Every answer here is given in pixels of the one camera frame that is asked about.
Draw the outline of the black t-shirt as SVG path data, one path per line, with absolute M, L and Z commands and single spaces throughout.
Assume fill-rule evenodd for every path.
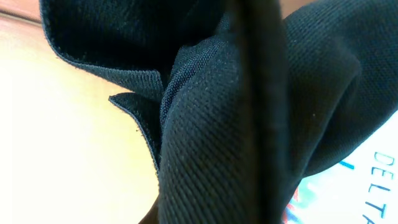
M 127 89 L 110 98 L 150 149 L 145 223 L 280 223 L 301 180 L 397 111 L 397 2 L 41 1 L 67 63 Z

